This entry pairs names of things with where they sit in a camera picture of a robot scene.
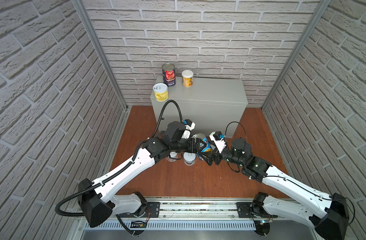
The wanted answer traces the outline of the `blue soup can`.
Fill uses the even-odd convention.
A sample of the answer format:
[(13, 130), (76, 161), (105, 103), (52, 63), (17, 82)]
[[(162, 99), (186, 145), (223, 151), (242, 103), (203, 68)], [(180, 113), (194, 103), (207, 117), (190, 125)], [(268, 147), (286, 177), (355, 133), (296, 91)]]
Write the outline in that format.
[(205, 153), (205, 152), (212, 152), (213, 149), (210, 145), (209, 140), (207, 139), (206, 135), (203, 133), (197, 133), (195, 135), (192, 136), (192, 138), (199, 143), (199, 150), (200, 153)]

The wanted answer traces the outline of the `yellow labelled can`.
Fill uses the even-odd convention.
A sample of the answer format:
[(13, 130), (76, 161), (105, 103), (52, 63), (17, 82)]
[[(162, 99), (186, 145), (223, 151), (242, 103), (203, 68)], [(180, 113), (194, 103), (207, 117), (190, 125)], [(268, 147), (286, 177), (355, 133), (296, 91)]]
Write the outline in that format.
[(164, 83), (158, 83), (153, 86), (154, 97), (158, 102), (164, 102), (168, 99), (168, 87)]

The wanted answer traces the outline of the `white flat-lid can front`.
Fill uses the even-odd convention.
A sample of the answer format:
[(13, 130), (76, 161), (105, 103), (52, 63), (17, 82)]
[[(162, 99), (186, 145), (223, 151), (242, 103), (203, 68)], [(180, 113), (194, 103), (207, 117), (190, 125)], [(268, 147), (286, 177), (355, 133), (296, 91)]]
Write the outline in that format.
[(189, 88), (193, 85), (194, 73), (191, 70), (184, 70), (181, 73), (182, 76), (182, 85), (186, 88)]

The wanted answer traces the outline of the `red tomato can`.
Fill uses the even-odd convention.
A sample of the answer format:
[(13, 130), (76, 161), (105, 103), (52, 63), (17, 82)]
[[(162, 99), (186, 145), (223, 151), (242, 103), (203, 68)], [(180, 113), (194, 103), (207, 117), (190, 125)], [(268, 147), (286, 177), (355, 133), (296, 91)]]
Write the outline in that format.
[(164, 84), (168, 87), (174, 86), (176, 84), (175, 65), (170, 63), (163, 64), (162, 77)]

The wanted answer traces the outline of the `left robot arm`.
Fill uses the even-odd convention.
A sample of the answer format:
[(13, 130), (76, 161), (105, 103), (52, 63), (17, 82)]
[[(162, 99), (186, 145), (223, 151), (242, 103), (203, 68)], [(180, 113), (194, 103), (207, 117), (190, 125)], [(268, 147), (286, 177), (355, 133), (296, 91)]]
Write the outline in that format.
[(97, 227), (112, 215), (142, 216), (147, 201), (141, 193), (124, 196), (116, 193), (140, 173), (166, 159), (171, 152), (199, 153), (200, 141), (190, 137), (194, 129), (195, 123), (191, 120), (174, 121), (160, 135), (141, 142), (134, 155), (114, 170), (93, 181), (82, 180), (78, 185), (77, 201), (89, 226)]

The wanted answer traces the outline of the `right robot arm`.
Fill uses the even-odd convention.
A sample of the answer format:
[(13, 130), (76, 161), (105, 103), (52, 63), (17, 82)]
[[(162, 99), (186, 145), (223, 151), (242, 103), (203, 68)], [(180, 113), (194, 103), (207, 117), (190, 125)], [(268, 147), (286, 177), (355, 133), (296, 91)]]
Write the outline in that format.
[(245, 139), (239, 138), (228, 148), (224, 138), (215, 139), (216, 148), (200, 156), (209, 164), (225, 161), (235, 164), (238, 171), (292, 198), (283, 201), (266, 193), (258, 193), (249, 206), (250, 215), (256, 218), (284, 217), (312, 229), (325, 240), (343, 240), (349, 225), (349, 210), (345, 197), (314, 189), (285, 174), (268, 161), (256, 157)]

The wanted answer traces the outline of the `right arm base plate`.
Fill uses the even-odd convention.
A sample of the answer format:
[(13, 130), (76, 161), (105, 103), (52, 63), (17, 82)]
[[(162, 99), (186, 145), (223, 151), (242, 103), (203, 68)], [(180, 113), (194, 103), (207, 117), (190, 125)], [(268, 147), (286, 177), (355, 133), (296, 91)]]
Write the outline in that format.
[(269, 215), (260, 204), (253, 202), (237, 202), (239, 218), (278, 218), (277, 215)]

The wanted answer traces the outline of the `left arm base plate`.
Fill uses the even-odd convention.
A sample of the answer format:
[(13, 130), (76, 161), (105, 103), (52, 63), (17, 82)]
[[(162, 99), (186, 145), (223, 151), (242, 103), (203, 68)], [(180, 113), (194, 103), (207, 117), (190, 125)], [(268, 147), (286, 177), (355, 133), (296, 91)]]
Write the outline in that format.
[(158, 218), (160, 212), (160, 202), (148, 202), (147, 206), (144, 209), (141, 209), (141, 212), (131, 213), (123, 213), (119, 216), (121, 218), (147, 218), (149, 215), (151, 218)]

